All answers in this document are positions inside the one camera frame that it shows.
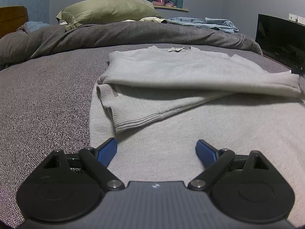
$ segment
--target black television screen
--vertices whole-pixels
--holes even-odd
[[[290,68],[305,66],[305,26],[259,14],[255,41],[266,56]]]

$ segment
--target wooden window sill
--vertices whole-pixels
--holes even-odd
[[[166,7],[166,6],[157,6],[157,5],[154,5],[154,8],[163,8],[163,9],[180,10],[180,11],[184,11],[184,12],[188,12],[188,11],[189,11],[187,8]]]

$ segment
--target gray gripper base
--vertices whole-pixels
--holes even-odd
[[[293,229],[287,221],[257,225],[221,213],[208,195],[180,182],[129,182],[110,191],[89,214],[78,220],[48,225],[27,220],[20,229]]]

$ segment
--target pillowcase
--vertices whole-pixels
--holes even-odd
[[[57,20],[68,23],[66,30],[84,24],[104,24],[123,20],[139,20],[161,15],[153,8],[132,0],[86,0],[64,8]]]

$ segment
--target wooden headboard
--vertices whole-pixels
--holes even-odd
[[[29,21],[24,6],[0,7],[0,38]]]

